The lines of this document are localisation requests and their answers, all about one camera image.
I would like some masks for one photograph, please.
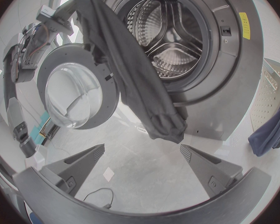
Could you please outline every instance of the washing machine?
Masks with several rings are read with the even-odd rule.
[[[187,120],[186,133],[226,140],[261,75],[263,34],[253,1],[103,1],[151,60]]]

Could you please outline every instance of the electrical wire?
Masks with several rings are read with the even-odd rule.
[[[97,189],[97,190],[95,190],[94,192],[91,192],[91,193],[87,194],[87,196],[84,198],[83,201],[85,201],[86,198],[87,198],[90,194],[93,194],[93,193],[95,193],[95,192],[98,192],[98,191],[100,191],[100,190],[102,190],[102,189],[107,189],[107,190],[110,190],[110,191],[112,192],[112,199],[111,199],[110,204],[107,204],[107,205],[104,206],[105,208],[110,209],[111,206],[112,206],[113,198],[114,198],[114,193],[113,193],[113,190],[112,190],[111,188],[100,188],[100,189]]]
[[[22,50],[20,50],[19,51],[19,48],[20,48],[20,45],[23,45],[22,44],[22,41],[23,41],[23,39],[24,39],[24,37],[26,37],[27,36],[27,33],[22,37],[22,39],[20,40],[20,43],[19,43],[19,45],[18,45],[18,52],[16,53],[16,54],[18,54],[18,58],[17,58],[17,64],[16,64],[16,69],[15,69],[15,71],[16,71],[16,78],[18,78],[19,77],[19,58],[20,58],[20,54],[21,54],[21,52],[22,52]]]
[[[68,151],[66,151],[65,149],[63,149],[63,148],[59,148],[59,147],[56,147],[56,146],[54,145],[54,143],[53,143],[53,141],[52,141],[52,140],[50,140],[50,142],[52,143],[52,145],[53,145],[54,149],[60,149],[60,150],[63,150],[63,151],[64,151],[64,152],[66,152],[69,156],[71,156],[71,154],[70,154]]]
[[[45,45],[48,44],[49,42],[49,30],[47,28],[47,26],[43,23],[40,24],[41,26],[43,26],[46,30],[46,33],[47,33],[47,40],[45,41],[45,43],[43,43],[40,47],[36,48],[33,52],[30,53],[30,55],[28,56],[28,58],[30,58],[35,52],[37,52],[38,50],[40,50],[42,47],[44,47]]]
[[[23,94],[23,92],[21,91],[21,89],[19,89],[19,90],[20,90],[20,92],[22,93],[22,95],[24,96],[24,98],[26,99],[26,101],[27,101],[27,103],[29,104],[29,106],[30,106],[39,116],[41,116],[41,114],[39,114],[39,113],[36,111],[36,109],[33,107],[33,105],[31,105],[31,104],[29,103],[28,99],[27,99],[26,96]]]
[[[36,121],[36,123],[39,125],[39,126],[41,126],[41,124],[37,121],[37,119],[29,112],[29,110],[27,110],[26,108],[25,108],[25,106],[23,106],[23,104],[18,100],[18,102],[20,103],[20,105],[21,105],[21,107],[23,107],[24,108],[24,110],[26,110],[29,114],[30,114],[30,116]]]

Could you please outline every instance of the black garment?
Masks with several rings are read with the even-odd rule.
[[[133,35],[101,0],[77,0],[76,4],[84,43],[96,46],[96,61],[107,61],[122,102],[138,116],[152,139],[181,142],[186,122]]]
[[[250,135],[248,141],[255,155],[262,156],[280,147],[280,108],[264,125]]]

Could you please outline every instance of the tiled floor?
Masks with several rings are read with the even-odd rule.
[[[179,151],[179,145],[161,139],[152,140],[135,128],[129,112],[116,113],[103,125],[89,130],[61,128],[48,144],[48,160],[54,162],[86,148],[105,143],[105,154],[86,179],[76,198],[100,187],[111,187],[115,197],[112,209],[116,211],[151,213],[189,207],[208,199],[197,177]],[[227,141],[216,141],[186,135],[182,143],[191,145],[218,158],[241,165],[243,173],[258,167],[272,176],[272,181],[254,212],[262,210],[280,186],[280,149],[256,157],[247,138],[253,132],[247,116]],[[110,167],[114,176],[110,182],[103,173]],[[111,199],[108,191],[87,198],[104,206]]]
[[[49,0],[15,0],[0,20],[0,69],[2,55],[8,41],[22,28],[35,22],[38,9]],[[280,62],[280,24],[266,9],[261,0],[254,0],[266,34],[265,56]],[[0,100],[3,98],[0,85]],[[135,117],[120,104],[116,113],[103,125],[90,130],[61,128],[48,143],[48,160],[54,162],[105,143],[105,154],[99,160],[76,195],[78,199],[100,187],[114,191],[112,210],[136,213],[176,210],[198,204],[208,199],[197,177],[179,152],[179,145],[164,140],[151,140],[134,126]],[[221,159],[241,165],[246,173],[258,167],[272,176],[272,181],[262,200],[246,218],[250,223],[264,209],[280,187],[280,149],[271,150],[262,157],[253,155],[247,137],[253,132],[248,115],[231,137],[225,141],[186,135],[184,144],[191,145]],[[107,182],[103,173],[110,167],[114,176]],[[109,203],[108,191],[89,196],[86,201],[98,206]]]

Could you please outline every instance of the blue fabric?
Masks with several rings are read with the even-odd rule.
[[[30,216],[30,219],[31,219],[32,224],[43,224],[43,223],[36,217],[36,215],[35,215],[33,212],[31,212],[29,216]]]
[[[269,121],[251,134],[248,141],[258,157],[277,147],[280,142],[280,108]]]

